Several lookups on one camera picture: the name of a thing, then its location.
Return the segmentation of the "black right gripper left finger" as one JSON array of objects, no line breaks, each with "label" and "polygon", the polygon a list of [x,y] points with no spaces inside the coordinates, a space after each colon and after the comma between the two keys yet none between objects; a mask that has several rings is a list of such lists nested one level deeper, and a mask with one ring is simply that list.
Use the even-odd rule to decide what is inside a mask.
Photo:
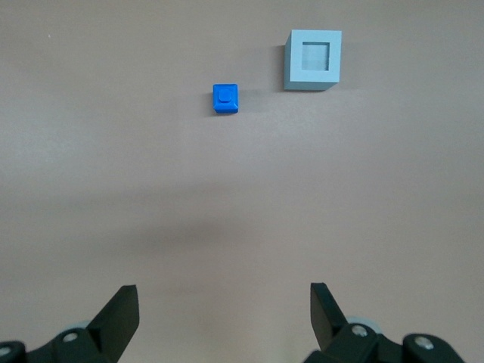
[{"label": "black right gripper left finger", "polygon": [[137,287],[125,285],[86,327],[65,330],[30,352],[19,340],[1,342],[1,361],[118,362],[138,329],[139,321]]}]

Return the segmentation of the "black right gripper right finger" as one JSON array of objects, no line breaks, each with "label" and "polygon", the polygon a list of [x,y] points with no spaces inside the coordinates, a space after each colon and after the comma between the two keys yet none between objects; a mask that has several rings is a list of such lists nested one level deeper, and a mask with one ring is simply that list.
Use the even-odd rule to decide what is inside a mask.
[{"label": "black right gripper right finger", "polygon": [[443,339],[430,334],[408,334],[394,343],[370,325],[350,322],[325,283],[312,283],[311,324],[319,349],[307,362],[462,362]]}]

